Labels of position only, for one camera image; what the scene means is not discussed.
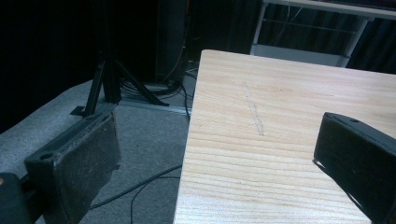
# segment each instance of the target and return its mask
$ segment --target light wood tabletop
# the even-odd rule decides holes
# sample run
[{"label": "light wood tabletop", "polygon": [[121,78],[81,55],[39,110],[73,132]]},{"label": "light wood tabletop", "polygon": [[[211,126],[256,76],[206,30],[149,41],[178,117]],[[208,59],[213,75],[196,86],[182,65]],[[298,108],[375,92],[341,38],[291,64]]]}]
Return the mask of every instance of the light wood tabletop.
[{"label": "light wood tabletop", "polygon": [[313,162],[325,112],[396,137],[396,76],[204,50],[175,223],[370,223]]}]

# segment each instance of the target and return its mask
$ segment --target cable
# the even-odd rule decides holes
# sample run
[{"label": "cable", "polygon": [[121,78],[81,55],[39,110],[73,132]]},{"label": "cable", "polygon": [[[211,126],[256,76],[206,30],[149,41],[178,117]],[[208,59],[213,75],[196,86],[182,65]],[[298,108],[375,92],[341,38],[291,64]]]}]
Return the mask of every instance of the cable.
[{"label": "cable", "polygon": [[282,30],[279,32],[279,34],[278,34],[268,45],[271,45],[271,44],[274,42],[274,40],[276,41],[275,44],[274,44],[274,46],[277,45],[277,43],[279,42],[280,37],[283,35],[285,29],[286,29],[287,27],[289,27],[290,24],[296,19],[296,17],[300,14],[300,12],[301,12],[302,9],[303,9],[303,8],[300,7],[300,9],[296,12],[296,14],[294,14],[293,18],[291,18],[291,20],[289,21],[290,6],[288,6],[288,17],[286,18],[286,23],[283,25],[283,28],[282,28]]},{"label": "cable", "polygon": [[187,92],[186,89],[184,88],[184,85],[181,84],[181,89],[184,91],[184,108],[186,108],[186,114],[187,114],[187,119],[190,122],[190,113],[189,113],[189,109],[187,108]]},{"label": "cable", "polygon": [[[159,179],[180,179],[179,176],[161,176],[158,177],[155,180],[159,180]],[[145,188],[149,185],[150,183],[147,183],[145,186],[143,186],[132,198],[131,200],[131,224],[134,224],[134,200],[136,199],[137,195]]]},{"label": "cable", "polygon": [[93,210],[93,209],[95,209],[95,208],[98,208],[98,207],[100,207],[100,206],[103,206],[103,205],[105,205],[105,204],[107,204],[107,203],[111,203],[111,202],[113,202],[114,200],[116,200],[116,199],[118,199],[118,198],[124,196],[125,194],[127,194],[127,193],[133,191],[134,189],[137,189],[137,188],[139,188],[140,186],[143,186],[143,185],[145,185],[145,184],[147,184],[147,183],[150,183],[150,182],[152,182],[153,180],[157,179],[158,177],[160,177],[160,176],[162,176],[162,175],[166,175],[166,174],[168,174],[168,173],[170,173],[170,172],[172,172],[172,171],[174,171],[174,170],[180,169],[181,167],[182,167],[182,165],[174,166],[174,167],[172,167],[172,168],[170,168],[170,169],[167,169],[167,170],[162,171],[162,172],[160,172],[160,173],[158,173],[158,174],[156,174],[156,175],[153,175],[152,177],[150,177],[150,178],[148,178],[148,179],[146,179],[146,180],[144,180],[144,181],[142,181],[142,182],[140,182],[140,183],[138,183],[138,184],[136,184],[136,185],[134,185],[134,186],[128,188],[127,190],[125,190],[125,191],[123,191],[123,192],[121,192],[121,193],[119,193],[119,194],[117,194],[117,195],[115,195],[115,196],[113,196],[113,197],[111,197],[111,198],[108,198],[108,199],[102,201],[101,203],[97,203],[97,204],[92,205],[91,208],[90,208],[90,210]]},{"label": "cable", "polygon": [[194,75],[192,75],[192,74],[190,74],[190,73],[187,73],[187,72],[186,72],[186,76],[188,76],[188,77],[192,77],[192,78],[194,78],[195,80],[197,79],[197,77],[196,77],[196,76],[194,76]]}]

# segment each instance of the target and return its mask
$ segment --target dark background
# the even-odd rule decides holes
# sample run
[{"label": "dark background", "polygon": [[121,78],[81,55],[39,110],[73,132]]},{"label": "dark background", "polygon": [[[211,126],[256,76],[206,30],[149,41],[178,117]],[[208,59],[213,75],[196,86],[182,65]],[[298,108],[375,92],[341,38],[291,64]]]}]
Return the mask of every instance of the dark background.
[{"label": "dark background", "polygon": [[[184,37],[185,60],[199,62],[203,49],[249,54],[260,0],[180,0],[177,6],[175,2],[113,1],[117,54],[141,81],[157,82],[171,70]],[[376,4],[373,7],[396,8],[392,0],[370,2]],[[188,10],[180,10],[186,5]],[[290,14],[297,10],[292,7]],[[90,1],[0,1],[0,133],[68,88],[93,78],[98,54],[91,12]],[[266,18],[282,21],[286,12],[287,7],[270,5]],[[349,21],[347,17],[304,9],[296,22],[345,28],[334,22]],[[269,44],[282,26],[264,25],[262,30],[268,35],[261,35],[259,43]],[[345,34],[332,35],[334,44],[327,45],[329,35],[324,33],[288,26],[279,47],[339,52]],[[311,41],[307,36],[323,41]],[[395,21],[370,22],[347,67],[395,74],[395,66]]]}]

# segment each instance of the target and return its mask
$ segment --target gray carpet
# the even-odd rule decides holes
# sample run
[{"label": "gray carpet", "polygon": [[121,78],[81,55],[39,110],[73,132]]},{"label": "gray carpet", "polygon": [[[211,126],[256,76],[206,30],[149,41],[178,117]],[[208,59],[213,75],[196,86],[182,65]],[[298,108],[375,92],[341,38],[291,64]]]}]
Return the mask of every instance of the gray carpet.
[{"label": "gray carpet", "polygon": [[[69,113],[85,105],[91,82],[78,85],[46,105],[12,129],[0,134],[0,172],[26,174],[23,160],[80,120]],[[195,79],[184,78],[188,95],[193,94]],[[116,107],[121,163],[110,182],[99,192],[99,203],[168,168],[182,164],[189,122],[184,112],[184,93],[163,96],[163,101],[178,107],[181,113],[131,104],[135,99],[123,96]],[[191,108],[192,99],[188,101]],[[180,169],[166,175],[179,177]],[[147,185],[134,200],[134,223],[172,223],[179,179],[162,178]],[[91,210],[81,223],[131,223],[131,201],[138,189],[117,200]]]}]

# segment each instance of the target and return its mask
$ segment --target black curtain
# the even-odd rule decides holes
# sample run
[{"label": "black curtain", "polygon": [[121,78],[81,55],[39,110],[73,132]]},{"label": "black curtain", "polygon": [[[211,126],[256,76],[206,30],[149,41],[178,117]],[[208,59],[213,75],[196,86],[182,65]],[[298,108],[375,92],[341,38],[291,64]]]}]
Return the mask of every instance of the black curtain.
[{"label": "black curtain", "polygon": [[0,2],[0,133],[93,77],[89,1]]}]

